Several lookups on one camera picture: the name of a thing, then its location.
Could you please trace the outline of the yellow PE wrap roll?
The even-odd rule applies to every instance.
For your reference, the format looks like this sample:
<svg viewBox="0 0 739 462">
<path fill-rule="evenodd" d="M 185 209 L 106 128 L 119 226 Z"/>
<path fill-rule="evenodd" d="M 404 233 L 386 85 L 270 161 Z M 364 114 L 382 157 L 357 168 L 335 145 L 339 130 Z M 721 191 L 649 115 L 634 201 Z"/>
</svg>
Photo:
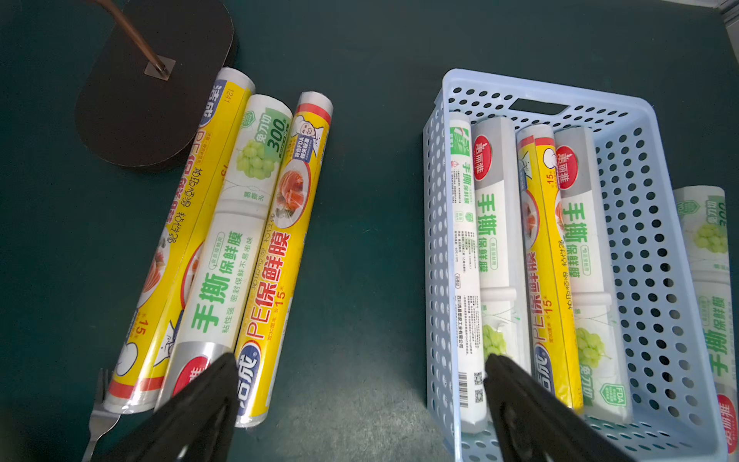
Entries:
<svg viewBox="0 0 739 462">
<path fill-rule="evenodd" d="M 269 413 L 333 110 L 324 94 L 302 92 L 291 122 L 236 342 L 238 429 Z"/>
</svg>

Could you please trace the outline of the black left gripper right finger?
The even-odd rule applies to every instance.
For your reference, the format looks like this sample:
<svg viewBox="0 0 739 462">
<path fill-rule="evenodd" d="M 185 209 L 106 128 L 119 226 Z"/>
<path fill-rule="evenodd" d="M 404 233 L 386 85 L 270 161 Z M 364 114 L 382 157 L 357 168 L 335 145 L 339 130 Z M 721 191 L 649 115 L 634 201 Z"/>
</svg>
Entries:
<svg viewBox="0 0 739 462">
<path fill-rule="evenodd" d="M 504 461 L 630 461 L 506 356 L 486 360 L 484 387 Z"/>
</svg>

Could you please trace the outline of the large yellow wrap roll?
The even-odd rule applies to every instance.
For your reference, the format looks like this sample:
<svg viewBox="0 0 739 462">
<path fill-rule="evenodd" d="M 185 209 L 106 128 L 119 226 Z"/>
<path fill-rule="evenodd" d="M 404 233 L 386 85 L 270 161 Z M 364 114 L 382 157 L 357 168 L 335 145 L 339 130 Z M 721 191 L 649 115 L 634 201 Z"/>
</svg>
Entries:
<svg viewBox="0 0 739 462">
<path fill-rule="evenodd" d="M 224 67 L 217 74 L 103 400 L 108 412 L 148 411 L 159 397 L 227 158 L 254 92 L 242 71 Z"/>
</svg>

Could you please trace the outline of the white translucent wrap roll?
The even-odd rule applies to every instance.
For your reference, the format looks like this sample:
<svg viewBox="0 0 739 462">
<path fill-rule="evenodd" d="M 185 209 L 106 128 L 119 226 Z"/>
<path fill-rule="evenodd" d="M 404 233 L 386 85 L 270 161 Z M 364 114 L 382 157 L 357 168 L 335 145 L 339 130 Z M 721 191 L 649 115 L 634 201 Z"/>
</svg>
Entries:
<svg viewBox="0 0 739 462">
<path fill-rule="evenodd" d="M 463 432 L 475 434 L 487 427 L 477 210 L 471 121 L 457 112 L 450 115 L 450 188 L 460 420 Z"/>
</svg>

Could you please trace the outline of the silver green grape wrap roll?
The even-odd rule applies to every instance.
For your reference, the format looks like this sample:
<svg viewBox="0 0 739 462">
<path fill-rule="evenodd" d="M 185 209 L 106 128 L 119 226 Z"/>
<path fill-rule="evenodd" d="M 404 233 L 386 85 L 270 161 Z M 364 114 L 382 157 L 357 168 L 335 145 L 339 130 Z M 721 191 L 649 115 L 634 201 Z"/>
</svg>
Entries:
<svg viewBox="0 0 739 462">
<path fill-rule="evenodd" d="M 158 407 L 236 344 L 292 118 L 271 96 L 246 104 Z"/>
</svg>

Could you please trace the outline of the thin yellow wrap roll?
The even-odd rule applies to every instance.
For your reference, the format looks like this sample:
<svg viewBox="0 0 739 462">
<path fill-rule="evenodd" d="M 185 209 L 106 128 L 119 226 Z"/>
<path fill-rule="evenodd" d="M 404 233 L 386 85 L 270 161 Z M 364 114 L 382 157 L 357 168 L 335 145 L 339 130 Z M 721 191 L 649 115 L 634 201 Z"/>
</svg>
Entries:
<svg viewBox="0 0 739 462">
<path fill-rule="evenodd" d="M 546 391 L 581 413 L 575 313 L 552 127 L 536 124 L 520 130 L 517 150 L 532 374 Z"/>
</svg>

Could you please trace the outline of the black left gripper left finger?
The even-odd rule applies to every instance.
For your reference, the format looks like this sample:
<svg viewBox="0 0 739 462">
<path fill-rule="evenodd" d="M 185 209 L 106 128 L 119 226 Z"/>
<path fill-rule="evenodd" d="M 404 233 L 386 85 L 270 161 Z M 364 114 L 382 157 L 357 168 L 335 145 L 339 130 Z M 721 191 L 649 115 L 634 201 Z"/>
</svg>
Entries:
<svg viewBox="0 0 739 462">
<path fill-rule="evenodd" d="M 227 460 L 239 410 L 227 353 L 96 461 Z"/>
</svg>

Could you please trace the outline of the white green plastic wrap roll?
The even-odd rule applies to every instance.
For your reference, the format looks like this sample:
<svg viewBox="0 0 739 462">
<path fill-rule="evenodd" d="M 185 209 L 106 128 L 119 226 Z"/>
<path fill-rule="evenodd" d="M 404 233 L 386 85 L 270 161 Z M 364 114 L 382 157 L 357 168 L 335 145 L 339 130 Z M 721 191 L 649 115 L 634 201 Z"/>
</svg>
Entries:
<svg viewBox="0 0 739 462">
<path fill-rule="evenodd" d="M 584 412 L 623 424 L 633 412 L 596 146 L 586 127 L 554 140 Z"/>
</svg>

